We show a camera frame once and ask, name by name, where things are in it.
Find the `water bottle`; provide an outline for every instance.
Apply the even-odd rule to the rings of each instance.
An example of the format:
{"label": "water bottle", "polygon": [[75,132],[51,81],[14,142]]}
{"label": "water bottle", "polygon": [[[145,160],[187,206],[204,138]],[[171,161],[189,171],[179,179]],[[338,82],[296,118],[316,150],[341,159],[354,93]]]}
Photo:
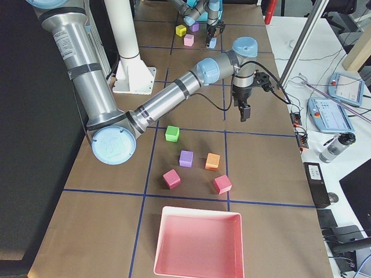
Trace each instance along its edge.
{"label": "water bottle", "polygon": [[329,146],[319,154],[319,159],[325,163],[330,163],[354,142],[355,135],[353,133],[340,133],[339,136],[332,139]]}

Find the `electronic device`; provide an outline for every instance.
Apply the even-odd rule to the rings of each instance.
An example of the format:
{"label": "electronic device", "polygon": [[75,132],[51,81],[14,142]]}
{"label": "electronic device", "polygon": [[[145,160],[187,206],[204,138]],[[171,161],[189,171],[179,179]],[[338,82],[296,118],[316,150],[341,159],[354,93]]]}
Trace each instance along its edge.
{"label": "electronic device", "polygon": [[319,164],[304,162],[304,168],[315,207],[318,209],[324,209],[325,207],[330,206],[331,202]]}
{"label": "electronic device", "polygon": [[337,72],[330,77],[329,85],[330,96],[353,106],[361,106],[365,87],[363,80]]}
{"label": "electronic device", "polygon": [[344,108],[328,98],[308,99],[308,112],[320,132],[355,132]]}

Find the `yellow cube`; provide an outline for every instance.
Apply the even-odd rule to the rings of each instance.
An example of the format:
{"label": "yellow cube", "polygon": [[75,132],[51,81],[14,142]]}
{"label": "yellow cube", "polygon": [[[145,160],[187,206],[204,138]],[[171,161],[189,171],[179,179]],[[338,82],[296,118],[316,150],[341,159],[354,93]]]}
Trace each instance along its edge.
{"label": "yellow cube", "polygon": [[186,33],[187,33],[187,27],[184,26],[184,25],[178,25],[178,26],[175,28],[175,33],[176,33],[178,36],[185,36]]}

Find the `cube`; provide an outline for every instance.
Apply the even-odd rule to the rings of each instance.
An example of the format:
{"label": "cube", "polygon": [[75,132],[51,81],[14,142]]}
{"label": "cube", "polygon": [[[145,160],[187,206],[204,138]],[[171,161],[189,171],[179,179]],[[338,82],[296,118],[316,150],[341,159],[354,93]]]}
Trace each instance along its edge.
{"label": "cube", "polygon": [[175,27],[175,33],[178,36],[184,36],[187,33],[187,27],[180,24],[177,27]]}
{"label": "cube", "polygon": [[170,142],[178,142],[179,138],[179,127],[168,126],[165,132],[165,139]]}
{"label": "cube", "polygon": [[184,36],[184,45],[192,46],[194,43],[195,37],[193,35],[187,34]]}
{"label": "cube", "polygon": [[193,161],[193,152],[189,152],[189,151],[180,152],[180,159],[179,159],[180,166],[191,168],[192,161]]}
{"label": "cube", "polygon": [[227,192],[231,190],[232,188],[232,183],[230,179],[227,177],[227,175],[222,175],[221,177],[216,178],[213,181],[213,185],[215,187],[215,190],[218,192],[218,194]]}
{"label": "cube", "polygon": [[209,45],[208,45],[207,47],[208,47],[208,48],[212,48],[212,49],[214,49],[215,46],[216,46],[216,38],[212,38],[212,39],[210,40],[210,43],[209,43]]}
{"label": "cube", "polygon": [[181,183],[180,177],[174,169],[171,169],[170,171],[168,171],[162,176],[167,186],[169,187],[169,189],[173,189],[174,187],[176,187],[177,185],[180,185]]}
{"label": "cube", "polygon": [[219,167],[219,159],[220,155],[215,155],[213,153],[208,154],[208,158],[206,160],[205,169],[216,171]]}
{"label": "cube", "polygon": [[190,26],[192,32],[197,32],[199,30],[199,23],[196,21],[193,25]]}

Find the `pink tray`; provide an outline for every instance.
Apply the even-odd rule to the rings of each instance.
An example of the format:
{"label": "pink tray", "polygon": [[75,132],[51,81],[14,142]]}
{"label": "pink tray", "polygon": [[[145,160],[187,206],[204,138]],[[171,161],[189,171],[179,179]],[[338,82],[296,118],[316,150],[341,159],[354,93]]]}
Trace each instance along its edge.
{"label": "pink tray", "polygon": [[241,215],[164,207],[154,273],[192,278],[243,278]]}

